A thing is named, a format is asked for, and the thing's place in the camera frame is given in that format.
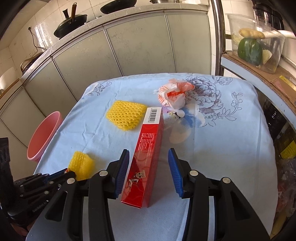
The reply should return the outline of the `red cardboard box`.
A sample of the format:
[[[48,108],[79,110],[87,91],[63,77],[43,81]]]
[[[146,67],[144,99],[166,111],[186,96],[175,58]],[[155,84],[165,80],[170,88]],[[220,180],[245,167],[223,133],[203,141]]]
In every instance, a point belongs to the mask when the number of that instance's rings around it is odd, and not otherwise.
[[[162,108],[147,108],[123,189],[122,203],[135,208],[149,206],[158,166],[163,130]]]

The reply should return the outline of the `yellow foam fruit net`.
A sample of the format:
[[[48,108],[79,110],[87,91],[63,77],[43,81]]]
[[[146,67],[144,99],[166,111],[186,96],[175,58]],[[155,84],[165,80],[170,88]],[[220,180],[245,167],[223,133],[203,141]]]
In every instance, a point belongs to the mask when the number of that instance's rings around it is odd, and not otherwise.
[[[116,100],[106,113],[106,118],[122,131],[133,130],[138,126],[147,111],[141,103]]]

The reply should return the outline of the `white orange plastic bag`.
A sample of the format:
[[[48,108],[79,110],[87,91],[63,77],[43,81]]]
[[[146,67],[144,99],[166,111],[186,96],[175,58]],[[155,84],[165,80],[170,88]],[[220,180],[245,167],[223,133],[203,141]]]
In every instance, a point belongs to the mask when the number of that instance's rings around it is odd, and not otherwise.
[[[157,90],[158,101],[163,107],[181,109],[186,104],[187,94],[194,89],[193,84],[173,78]]]

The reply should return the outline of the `pink plastic trash bin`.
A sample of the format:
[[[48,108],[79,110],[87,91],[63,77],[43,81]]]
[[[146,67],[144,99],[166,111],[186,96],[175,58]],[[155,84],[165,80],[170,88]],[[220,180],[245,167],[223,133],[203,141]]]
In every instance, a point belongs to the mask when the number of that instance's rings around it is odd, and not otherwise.
[[[49,142],[62,123],[62,114],[55,111],[49,114],[33,133],[27,149],[27,159],[39,162]]]

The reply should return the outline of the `grey kitchen cabinet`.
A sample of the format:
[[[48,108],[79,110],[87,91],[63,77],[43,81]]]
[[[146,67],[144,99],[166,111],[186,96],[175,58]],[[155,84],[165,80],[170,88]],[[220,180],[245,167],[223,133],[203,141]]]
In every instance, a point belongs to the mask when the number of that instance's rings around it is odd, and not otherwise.
[[[49,48],[1,96],[1,136],[9,140],[14,179],[32,174],[31,136],[46,116],[67,116],[99,80],[151,73],[211,72],[208,8],[151,4],[85,24]]]

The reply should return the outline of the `light blue floral tablecloth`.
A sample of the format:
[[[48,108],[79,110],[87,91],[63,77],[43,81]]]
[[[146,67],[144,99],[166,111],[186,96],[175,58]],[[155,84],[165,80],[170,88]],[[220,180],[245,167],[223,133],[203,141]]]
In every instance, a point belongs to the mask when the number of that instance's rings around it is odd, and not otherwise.
[[[168,164],[174,148],[180,159],[208,178],[230,178],[271,232],[278,202],[273,140],[258,95],[245,80],[201,74],[135,75],[88,86],[64,119],[40,162],[38,173],[66,168],[75,153],[88,154],[100,171],[124,149],[134,152],[140,126],[122,131],[106,118],[117,100],[159,106],[158,89],[170,79],[194,85],[180,110],[164,108],[164,132],[147,208],[110,200],[116,240],[181,240],[189,201],[175,191]]]

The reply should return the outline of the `black induction cooker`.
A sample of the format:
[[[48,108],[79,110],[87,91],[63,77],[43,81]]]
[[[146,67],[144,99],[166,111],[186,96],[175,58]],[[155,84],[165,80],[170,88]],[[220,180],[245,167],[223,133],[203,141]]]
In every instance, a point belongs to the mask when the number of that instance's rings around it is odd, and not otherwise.
[[[43,54],[43,52],[37,53],[36,55],[30,57],[29,59],[25,59],[20,64],[20,70],[22,72],[22,75],[25,74],[25,72],[30,68],[30,66]]]

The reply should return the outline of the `flattened cardboard sheet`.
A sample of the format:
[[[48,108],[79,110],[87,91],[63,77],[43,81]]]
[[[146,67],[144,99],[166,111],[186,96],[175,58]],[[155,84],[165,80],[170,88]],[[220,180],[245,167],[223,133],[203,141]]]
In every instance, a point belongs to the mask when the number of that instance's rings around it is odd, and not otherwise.
[[[232,52],[226,53],[240,64],[244,64],[245,66],[251,68],[254,72],[261,75],[264,80],[267,80],[271,83],[276,90],[278,90],[283,96],[285,96],[295,107],[295,78],[288,71],[283,69],[282,67],[278,67],[274,74],[266,73],[260,69],[251,66],[248,63],[245,63],[238,59]]]

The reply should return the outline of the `green bell pepper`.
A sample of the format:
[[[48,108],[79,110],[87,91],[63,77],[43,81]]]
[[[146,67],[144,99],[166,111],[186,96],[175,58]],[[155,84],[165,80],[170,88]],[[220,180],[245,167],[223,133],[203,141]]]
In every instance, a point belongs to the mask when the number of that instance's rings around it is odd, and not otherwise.
[[[254,66],[262,64],[262,46],[256,39],[243,38],[238,45],[238,57]]]

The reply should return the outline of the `metal shelf pole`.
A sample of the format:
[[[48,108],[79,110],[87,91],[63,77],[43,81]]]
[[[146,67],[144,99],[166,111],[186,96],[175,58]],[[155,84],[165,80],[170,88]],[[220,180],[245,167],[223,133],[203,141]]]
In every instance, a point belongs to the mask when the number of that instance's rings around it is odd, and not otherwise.
[[[216,60],[215,75],[223,76],[224,67],[221,65],[222,55],[226,53],[226,34],[224,12],[221,0],[211,0],[215,26]]]

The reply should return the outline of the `white cabbage piece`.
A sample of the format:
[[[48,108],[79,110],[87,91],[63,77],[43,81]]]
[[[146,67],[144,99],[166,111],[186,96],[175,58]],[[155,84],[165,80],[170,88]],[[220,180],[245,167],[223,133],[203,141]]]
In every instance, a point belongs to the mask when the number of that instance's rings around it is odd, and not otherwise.
[[[273,54],[269,50],[263,49],[262,50],[262,64],[265,65],[269,61],[269,59],[272,57],[272,55]]]

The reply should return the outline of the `clear plastic container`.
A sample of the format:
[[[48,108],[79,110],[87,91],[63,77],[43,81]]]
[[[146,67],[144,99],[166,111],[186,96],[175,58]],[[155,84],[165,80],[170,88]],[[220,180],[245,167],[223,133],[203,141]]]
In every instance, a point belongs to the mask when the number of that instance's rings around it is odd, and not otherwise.
[[[247,16],[227,14],[227,18],[232,53],[266,73],[275,73],[285,36],[273,27]]]

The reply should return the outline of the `ginger root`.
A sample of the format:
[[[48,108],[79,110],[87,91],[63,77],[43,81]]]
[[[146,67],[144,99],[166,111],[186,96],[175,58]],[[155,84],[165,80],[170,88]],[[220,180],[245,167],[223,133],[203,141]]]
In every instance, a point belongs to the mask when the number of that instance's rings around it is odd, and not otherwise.
[[[239,34],[244,38],[249,39],[265,39],[265,35],[263,32],[250,29],[250,28],[241,28],[239,30]]]

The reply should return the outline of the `steel pot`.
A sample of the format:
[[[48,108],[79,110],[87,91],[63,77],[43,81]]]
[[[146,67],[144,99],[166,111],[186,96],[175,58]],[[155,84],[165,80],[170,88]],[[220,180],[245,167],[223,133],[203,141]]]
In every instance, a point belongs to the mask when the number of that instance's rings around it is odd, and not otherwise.
[[[177,0],[150,0],[152,4],[177,3]]]

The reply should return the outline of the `black blender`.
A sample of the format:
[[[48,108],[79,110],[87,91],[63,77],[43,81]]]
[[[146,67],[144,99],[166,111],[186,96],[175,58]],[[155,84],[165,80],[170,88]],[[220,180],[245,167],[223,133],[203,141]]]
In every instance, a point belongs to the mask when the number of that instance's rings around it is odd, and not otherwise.
[[[276,30],[285,30],[283,18],[269,1],[251,0],[254,18]]]

